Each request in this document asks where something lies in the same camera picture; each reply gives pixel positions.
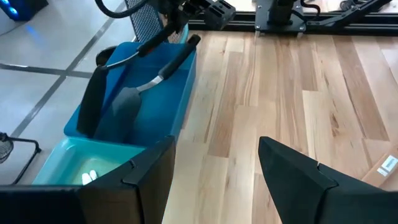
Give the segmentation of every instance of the blue container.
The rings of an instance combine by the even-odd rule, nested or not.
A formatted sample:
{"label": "blue container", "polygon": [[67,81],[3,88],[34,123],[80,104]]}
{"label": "blue container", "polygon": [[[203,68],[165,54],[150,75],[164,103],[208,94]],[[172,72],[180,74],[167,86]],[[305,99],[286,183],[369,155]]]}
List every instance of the blue container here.
{"label": "blue container", "polygon": [[81,175],[95,170],[98,176],[117,168],[144,148],[66,138],[49,155],[33,184],[82,184]]}
{"label": "blue container", "polygon": [[[126,42],[119,45],[108,64],[128,58],[141,43]],[[174,58],[183,44],[159,45],[144,58],[136,58],[132,65],[115,68],[107,77],[107,86],[102,113],[110,106],[114,97],[125,87],[137,87],[157,76],[158,71]],[[180,133],[196,73],[196,51],[194,51],[168,80],[141,93],[142,104],[126,144],[148,147],[166,135]],[[85,138],[76,130],[78,107],[64,128],[71,137]]]}

